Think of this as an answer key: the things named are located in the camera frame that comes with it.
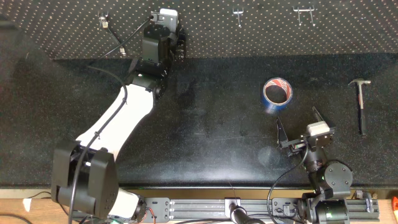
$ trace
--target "black work surface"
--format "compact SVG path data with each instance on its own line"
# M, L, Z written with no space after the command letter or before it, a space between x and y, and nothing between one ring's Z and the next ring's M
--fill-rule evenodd
M120 90L105 74L76 66L86 62L55 63L31 51L8 52L0 61L2 188L48 187L54 145L85 132ZM97 63L121 77L129 64ZM282 77L294 89L278 114L290 139L315 122L316 106L336 124L326 153L353 169L353 187L398 187L397 70L391 54L188 59L174 66L164 97L121 150L120 185L270 187L300 160L277 149L276 114L261 102L264 82ZM359 77L372 81L363 88L365 140L358 134L356 87L348 86ZM279 184L308 186L303 168Z

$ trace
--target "orange object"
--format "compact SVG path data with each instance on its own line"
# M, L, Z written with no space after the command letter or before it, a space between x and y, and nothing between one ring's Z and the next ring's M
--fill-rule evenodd
M398 198L394 197L392 199L392 210L394 211L394 215L396 216L396 220L398 222Z

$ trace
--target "hammer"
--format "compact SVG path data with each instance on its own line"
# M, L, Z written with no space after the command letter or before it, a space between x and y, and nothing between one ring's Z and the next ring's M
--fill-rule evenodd
M357 78L351 81L348 85L356 83L358 85L358 100L359 100L359 130L361 131L362 138L366 137L366 121L365 112L363 109L363 97L362 97L362 84L370 84L370 80L363 80L363 78Z

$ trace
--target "hammer handle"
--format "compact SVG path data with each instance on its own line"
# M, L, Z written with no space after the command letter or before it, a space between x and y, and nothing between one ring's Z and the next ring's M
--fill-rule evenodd
M359 128L361 131L362 138L366 137L365 110L363 108L359 109Z

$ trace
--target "roll of tape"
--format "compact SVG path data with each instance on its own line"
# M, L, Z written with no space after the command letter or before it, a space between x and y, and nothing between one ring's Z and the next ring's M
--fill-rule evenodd
M271 101L267 94L266 89L270 86L278 86L285 91L286 101L282 103L275 103ZM283 78L271 78L266 82L264 88L262 89L262 101L264 105L270 110L281 110L286 107L286 105L291 101L293 97L293 89L290 84Z

